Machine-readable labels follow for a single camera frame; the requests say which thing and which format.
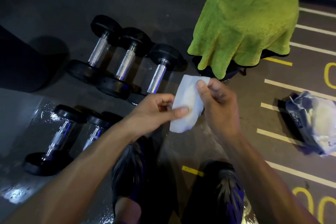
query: person's right arm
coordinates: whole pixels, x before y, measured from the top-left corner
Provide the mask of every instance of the person's right arm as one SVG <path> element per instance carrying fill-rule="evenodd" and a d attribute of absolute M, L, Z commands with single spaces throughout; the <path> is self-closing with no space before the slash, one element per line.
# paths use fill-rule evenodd
<path fill-rule="evenodd" d="M 197 82 L 206 121 L 241 180 L 260 224 L 318 224 L 242 134 L 236 95 L 217 79 Z"/>

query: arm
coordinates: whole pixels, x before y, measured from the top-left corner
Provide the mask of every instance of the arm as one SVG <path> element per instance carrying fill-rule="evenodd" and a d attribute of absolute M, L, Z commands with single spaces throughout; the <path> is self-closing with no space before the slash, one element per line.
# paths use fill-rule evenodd
<path fill-rule="evenodd" d="M 216 79 L 197 82 L 205 117 L 232 162 L 258 222 L 318 224 L 240 131 L 236 95 Z"/>
<path fill-rule="evenodd" d="M 147 96 L 126 118 L 107 130 L 54 180 L 10 215 L 4 224 L 80 223 L 98 185 L 127 144 L 189 112 L 186 107 L 171 110 L 173 101 L 171 94 Z"/>

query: person's left arm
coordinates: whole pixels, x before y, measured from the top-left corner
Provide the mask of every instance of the person's left arm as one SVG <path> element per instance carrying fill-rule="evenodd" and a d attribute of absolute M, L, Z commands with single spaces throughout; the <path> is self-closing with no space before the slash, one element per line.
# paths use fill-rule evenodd
<path fill-rule="evenodd" d="M 151 94 L 108 129 L 55 179 L 32 196 L 4 224 L 80 223 L 98 185 L 122 150 L 161 124 L 182 118 L 188 108 L 171 110 L 174 96 Z"/>

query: gray floor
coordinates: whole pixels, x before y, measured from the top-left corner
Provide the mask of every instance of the gray floor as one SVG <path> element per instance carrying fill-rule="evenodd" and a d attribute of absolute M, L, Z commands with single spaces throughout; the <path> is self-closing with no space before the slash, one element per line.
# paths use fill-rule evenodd
<path fill-rule="evenodd" d="M 198 75 L 187 54 L 187 48 L 204 2 L 205 0 L 0 0 L 0 24 L 33 46 L 42 37 L 55 37 L 65 44 L 72 59 L 84 61 L 88 59 L 97 41 L 90 30 L 91 20 L 97 14 L 108 15 L 122 27 L 138 27 L 154 42 L 170 44 L 183 54 L 189 62 L 187 70 L 167 74 L 159 88 L 159 92 L 175 94 L 183 74 Z M 335 6 L 331 5 L 317 5 L 313 2 L 302 2 L 300 5 L 336 13 Z M 300 13 L 298 24 L 336 31 L 336 18 L 307 12 Z M 332 35 L 297 29 L 292 42 L 335 52 L 335 39 Z M 114 53 L 110 51 L 110 54 L 113 58 L 108 70 L 115 73 L 124 50 L 118 48 Z M 242 129 L 267 161 L 336 182 L 334 156 L 321 158 L 316 154 L 306 154 L 303 148 L 256 133 L 259 128 L 293 138 L 279 112 L 260 107 L 260 103 L 276 105 L 278 99 L 288 97 L 292 90 L 266 84 L 264 79 L 336 96 L 335 90 L 325 84 L 323 77 L 325 65 L 335 62 L 333 55 L 292 47 L 291 55 L 284 60 L 292 62 L 293 66 L 262 60 L 256 68 L 248 69 L 247 76 L 238 74 L 227 83 L 237 92 Z M 137 60 L 128 81 L 147 89 L 155 68 L 149 59 Z M 330 69 L 329 78 L 336 85 L 334 69 Z M 126 101 L 104 95 L 66 74 L 52 86 L 34 94 L 0 89 L 0 98 L 0 220 L 52 179 L 25 174 L 21 163 L 27 154 L 45 151 L 58 127 L 58 121 L 50 116 L 57 104 L 83 105 L 98 112 L 107 110 L 121 116 L 133 109 Z M 90 129 L 90 125 L 84 125 L 72 154 L 78 154 L 76 149 L 80 149 Z M 175 211 L 181 217 L 196 178 L 195 175 L 182 171 L 182 166 L 201 169 L 202 163 L 209 159 L 225 158 L 225 153 L 214 141 L 203 118 L 192 130 L 183 134 L 169 133 L 165 127 L 154 137 L 163 138 L 158 165 L 171 170 L 168 179 L 176 183 L 178 208 Z M 335 188 L 287 172 L 279 171 L 279 174 L 290 189 L 302 187 L 311 193 L 315 216 L 323 197 L 336 198 Z M 110 191 L 107 177 L 97 191 L 84 223 L 109 223 L 113 219 Z M 307 198 L 302 193 L 298 198 L 307 205 Z M 324 211 L 324 223 L 335 222 L 335 206 L 328 203 Z"/>

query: brand logo on package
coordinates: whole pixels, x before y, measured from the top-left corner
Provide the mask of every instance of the brand logo on package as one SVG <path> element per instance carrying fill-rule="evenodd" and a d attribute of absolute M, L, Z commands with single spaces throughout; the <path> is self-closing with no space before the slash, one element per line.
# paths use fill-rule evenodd
<path fill-rule="evenodd" d="M 301 120 L 298 116 L 296 116 L 295 112 L 291 112 L 290 115 L 292 116 L 292 119 L 294 120 L 295 124 L 297 125 L 298 128 L 302 128 L 302 123 Z"/>

